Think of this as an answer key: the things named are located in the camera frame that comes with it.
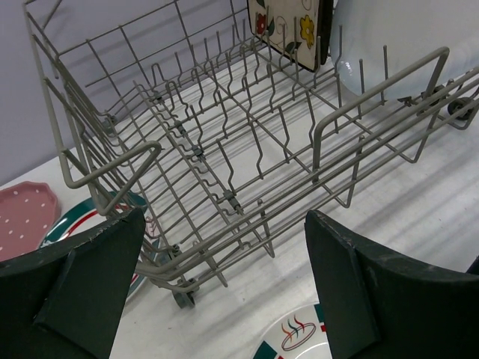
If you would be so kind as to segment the white oval plate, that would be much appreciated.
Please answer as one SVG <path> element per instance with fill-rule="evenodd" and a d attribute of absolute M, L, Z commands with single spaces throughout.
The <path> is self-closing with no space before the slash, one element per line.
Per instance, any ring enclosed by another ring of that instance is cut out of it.
<path fill-rule="evenodd" d="M 338 1 L 332 61 L 354 94 L 370 90 L 440 47 L 450 52 L 438 83 L 478 66 L 477 1 Z"/>

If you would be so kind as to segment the beige floral square plate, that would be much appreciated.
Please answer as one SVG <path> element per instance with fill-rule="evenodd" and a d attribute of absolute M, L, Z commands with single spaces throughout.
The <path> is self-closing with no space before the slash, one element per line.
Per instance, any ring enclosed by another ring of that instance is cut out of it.
<path fill-rule="evenodd" d="M 325 1 L 248 0 L 254 36 L 299 66 L 315 71 L 320 62 L 320 23 Z"/>

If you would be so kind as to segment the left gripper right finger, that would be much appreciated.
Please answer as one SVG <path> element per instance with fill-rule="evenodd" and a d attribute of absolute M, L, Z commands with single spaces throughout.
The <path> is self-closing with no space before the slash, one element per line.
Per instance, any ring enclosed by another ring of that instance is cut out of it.
<path fill-rule="evenodd" d="M 408 257 L 311 210 L 305 240 L 334 358 L 476 358 L 478 264 Z"/>

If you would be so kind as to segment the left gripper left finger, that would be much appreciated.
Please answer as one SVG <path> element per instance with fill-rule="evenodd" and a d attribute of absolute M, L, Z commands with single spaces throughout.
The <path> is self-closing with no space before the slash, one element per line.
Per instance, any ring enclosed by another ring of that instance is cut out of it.
<path fill-rule="evenodd" d="M 133 209 L 1 263 L 1 357 L 108 358 L 144 232 Z"/>

